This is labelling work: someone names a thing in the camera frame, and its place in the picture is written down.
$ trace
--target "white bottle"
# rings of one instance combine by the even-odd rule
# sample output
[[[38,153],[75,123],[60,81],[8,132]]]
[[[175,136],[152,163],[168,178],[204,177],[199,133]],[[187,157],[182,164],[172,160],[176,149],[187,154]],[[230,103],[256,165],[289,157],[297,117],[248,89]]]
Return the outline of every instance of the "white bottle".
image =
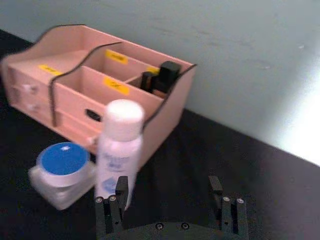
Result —
[[[131,100],[114,100],[105,107],[96,158],[96,197],[114,195],[118,178],[128,176],[129,207],[143,144],[144,115],[144,109]]]

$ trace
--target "yellow sticker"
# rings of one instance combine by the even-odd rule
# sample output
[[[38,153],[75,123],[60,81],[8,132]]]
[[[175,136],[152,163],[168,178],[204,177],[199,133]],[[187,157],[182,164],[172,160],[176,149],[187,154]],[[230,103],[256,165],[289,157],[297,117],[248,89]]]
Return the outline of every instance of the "yellow sticker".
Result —
[[[121,64],[128,64],[128,58],[125,55],[122,55],[118,52],[107,49],[105,56],[113,61],[116,61]]]
[[[158,67],[155,67],[155,66],[148,66],[146,68],[146,70],[148,72],[151,72],[151,73],[156,74],[156,75],[159,74],[159,71],[160,71],[160,69]]]
[[[129,95],[130,89],[124,84],[112,79],[111,77],[105,76],[103,80],[104,84],[107,85],[109,88],[118,91],[121,94]]]
[[[55,70],[54,68],[52,67],[49,67],[48,65],[45,65],[45,64],[42,64],[42,65],[39,65],[38,66],[40,69],[52,74],[52,75],[55,75],[55,76],[59,76],[62,74],[62,72],[58,71],[58,70]]]

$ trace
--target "black table surface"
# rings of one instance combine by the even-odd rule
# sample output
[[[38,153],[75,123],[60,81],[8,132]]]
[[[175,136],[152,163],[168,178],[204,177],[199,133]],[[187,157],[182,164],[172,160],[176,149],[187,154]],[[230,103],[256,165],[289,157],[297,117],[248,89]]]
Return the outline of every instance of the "black table surface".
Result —
[[[30,45],[0,30],[0,57]],[[38,154],[63,141],[9,107],[1,83],[0,239],[96,238],[93,189],[58,211],[29,182],[28,169]],[[124,226],[160,221],[207,226],[208,175],[219,177],[224,195],[246,201],[250,239],[320,239],[319,167],[188,110],[139,171]]]

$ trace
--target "desk organizer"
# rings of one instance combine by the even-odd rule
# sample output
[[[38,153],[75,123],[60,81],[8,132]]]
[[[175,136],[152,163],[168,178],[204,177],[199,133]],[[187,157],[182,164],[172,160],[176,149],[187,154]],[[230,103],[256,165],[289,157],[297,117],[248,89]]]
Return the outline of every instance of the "desk organizer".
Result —
[[[181,65],[166,97],[141,90],[142,72],[156,73],[165,61]],[[4,57],[1,76],[12,107],[93,154],[105,105],[140,103],[146,112],[141,167],[178,124],[195,66],[85,25],[62,25]]]

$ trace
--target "wall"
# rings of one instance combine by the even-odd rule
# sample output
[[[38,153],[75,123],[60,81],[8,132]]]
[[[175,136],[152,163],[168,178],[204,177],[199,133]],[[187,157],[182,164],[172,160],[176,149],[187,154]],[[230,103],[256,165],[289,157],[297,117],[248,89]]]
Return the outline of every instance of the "wall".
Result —
[[[90,27],[198,64],[187,108],[320,164],[320,1],[2,0],[0,28],[34,41]]]

